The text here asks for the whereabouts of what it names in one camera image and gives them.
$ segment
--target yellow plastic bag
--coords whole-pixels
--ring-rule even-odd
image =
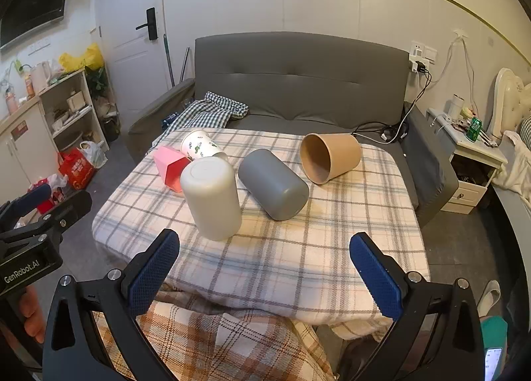
[[[91,70],[96,70],[101,68],[104,62],[98,45],[93,42],[79,57],[74,57],[68,53],[63,53],[61,56],[59,56],[59,63],[66,72],[72,72],[84,68],[85,66],[88,66]]]

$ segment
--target cabinet door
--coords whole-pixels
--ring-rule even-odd
[[[58,172],[57,151],[38,104],[18,118],[8,131],[11,148],[31,183]]]
[[[9,132],[0,135],[0,205],[24,195],[30,181],[14,154]]]

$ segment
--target sofa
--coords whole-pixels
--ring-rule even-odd
[[[198,38],[195,79],[140,111],[125,142],[138,163],[162,133],[161,120],[208,91],[249,106],[229,128],[306,135],[352,132],[366,122],[393,125],[410,107],[404,102],[409,71],[407,52],[355,39],[296,32]],[[452,197],[458,180],[420,110],[415,107],[406,122],[404,138],[378,146],[396,161],[422,227]],[[376,131],[364,134],[381,140]]]

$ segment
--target white bedside table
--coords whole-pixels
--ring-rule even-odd
[[[470,141],[465,134],[453,128],[445,114],[428,109],[427,119],[437,134],[442,148],[448,153],[448,160],[459,179],[459,188],[442,210],[469,214],[487,191],[488,185],[507,159],[500,149],[492,148],[481,141]]]

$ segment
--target slipper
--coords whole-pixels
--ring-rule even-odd
[[[480,302],[477,304],[477,314],[480,318],[487,316],[490,309],[500,300],[500,297],[500,284],[495,279],[490,280],[483,290]]]

